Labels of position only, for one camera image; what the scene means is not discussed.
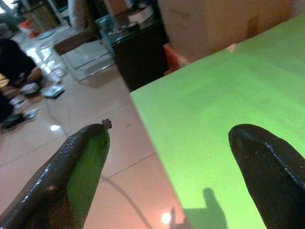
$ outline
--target person sitting on floor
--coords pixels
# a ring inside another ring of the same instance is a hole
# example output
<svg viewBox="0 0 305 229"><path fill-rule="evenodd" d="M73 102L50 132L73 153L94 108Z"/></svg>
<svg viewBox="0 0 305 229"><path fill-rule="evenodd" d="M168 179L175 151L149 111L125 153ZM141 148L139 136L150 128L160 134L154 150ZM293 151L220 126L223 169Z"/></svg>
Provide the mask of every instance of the person sitting on floor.
<svg viewBox="0 0 305 229"><path fill-rule="evenodd" d="M0 39L0 73L10 80L1 89L8 97L9 91L28 83L39 83L42 79L41 69L10 39Z"/></svg>

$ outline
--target cardboard box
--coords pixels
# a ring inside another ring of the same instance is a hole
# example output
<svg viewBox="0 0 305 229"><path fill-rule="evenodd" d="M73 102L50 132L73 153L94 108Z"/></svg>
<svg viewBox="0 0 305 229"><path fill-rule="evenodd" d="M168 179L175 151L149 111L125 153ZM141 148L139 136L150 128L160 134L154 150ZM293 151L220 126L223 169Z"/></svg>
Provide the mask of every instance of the cardboard box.
<svg viewBox="0 0 305 229"><path fill-rule="evenodd" d="M290 0L158 0L171 46L195 61L287 20Z"/></svg>

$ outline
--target green table surface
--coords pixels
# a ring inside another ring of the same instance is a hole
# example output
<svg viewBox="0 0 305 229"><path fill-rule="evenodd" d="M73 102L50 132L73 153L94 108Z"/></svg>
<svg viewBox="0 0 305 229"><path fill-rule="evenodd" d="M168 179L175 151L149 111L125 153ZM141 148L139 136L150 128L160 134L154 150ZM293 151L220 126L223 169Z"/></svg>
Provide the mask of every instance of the green table surface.
<svg viewBox="0 0 305 229"><path fill-rule="evenodd" d="M258 125L305 156L305 16L154 81L132 99L193 228L263 229L228 132ZM206 188L214 196L203 195Z"/></svg>

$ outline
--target glossy floor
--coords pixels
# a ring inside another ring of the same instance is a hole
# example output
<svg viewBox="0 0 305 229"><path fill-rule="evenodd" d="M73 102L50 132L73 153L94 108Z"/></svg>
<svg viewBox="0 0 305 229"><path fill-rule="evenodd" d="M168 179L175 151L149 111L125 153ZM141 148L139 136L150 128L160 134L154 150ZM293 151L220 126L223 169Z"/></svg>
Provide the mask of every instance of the glossy floor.
<svg viewBox="0 0 305 229"><path fill-rule="evenodd" d="M109 118L111 147L84 228L182 228L168 223L172 208L176 223L184 214L116 67L81 83L67 74L63 84L57 100L31 100L34 121L0 135L0 213L67 136Z"/></svg>

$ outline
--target dark clothing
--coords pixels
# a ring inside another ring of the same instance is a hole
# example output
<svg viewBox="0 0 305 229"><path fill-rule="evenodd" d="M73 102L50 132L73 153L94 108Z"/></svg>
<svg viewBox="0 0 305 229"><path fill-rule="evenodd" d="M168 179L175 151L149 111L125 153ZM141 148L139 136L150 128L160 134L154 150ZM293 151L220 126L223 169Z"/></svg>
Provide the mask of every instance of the dark clothing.
<svg viewBox="0 0 305 229"><path fill-rule="evenodd" d="M14 106L10 104L10 101L4 97L0 92L0 123L13 113Z"/></svg>
<svg viewBox="0 0 305 229"><path fill-rule="evenodd" d="M9 85L16 87L23 85L35 67L35 62L15 41L0 39L0 73L10 80ZM25 73L23 79L19 78L21 73Z"/></svg>

